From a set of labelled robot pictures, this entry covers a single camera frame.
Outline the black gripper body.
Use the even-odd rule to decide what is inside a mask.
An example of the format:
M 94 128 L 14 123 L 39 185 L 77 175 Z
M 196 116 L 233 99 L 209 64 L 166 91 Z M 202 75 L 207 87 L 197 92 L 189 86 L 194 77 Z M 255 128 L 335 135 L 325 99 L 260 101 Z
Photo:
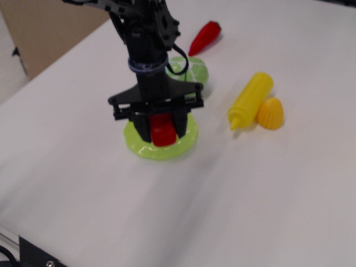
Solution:
M 201 83 L 178 81 L 171 78 L 164 68 L 130 68 L 137 84 L 108 99 L 116 120 L 147 119 L 151 115 L 177 111 L 190 112 L 204 106 Z

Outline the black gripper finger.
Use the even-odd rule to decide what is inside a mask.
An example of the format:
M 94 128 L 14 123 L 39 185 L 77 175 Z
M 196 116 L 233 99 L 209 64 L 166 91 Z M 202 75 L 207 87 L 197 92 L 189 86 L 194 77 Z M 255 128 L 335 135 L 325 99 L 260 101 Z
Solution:
M 188 113 L 186 108 L 179 108 L 172 112 L 174 127 L 179 138 L 186 135 Z
M 132 122 L 141 139 L 145 142 L 151 142 L 149 116 L 147 114 L 135 113 L 132 115 Z

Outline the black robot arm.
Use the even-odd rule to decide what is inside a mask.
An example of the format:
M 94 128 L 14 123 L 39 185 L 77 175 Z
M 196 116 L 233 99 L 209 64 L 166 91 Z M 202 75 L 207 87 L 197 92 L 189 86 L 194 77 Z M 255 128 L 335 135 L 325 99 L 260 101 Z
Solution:
M 175 41 L 179 22 L 165 1 L 70 1 L 106 11 L 128 50 L 128 66 L 137 84 L 108 99 L 116 120 L 131 121 L 141 139 L 157 147 L 185 136 L 188 114 L 204 105 L 198 82 L 177 81 L 167 73 L 168 51 L 185 53 Z

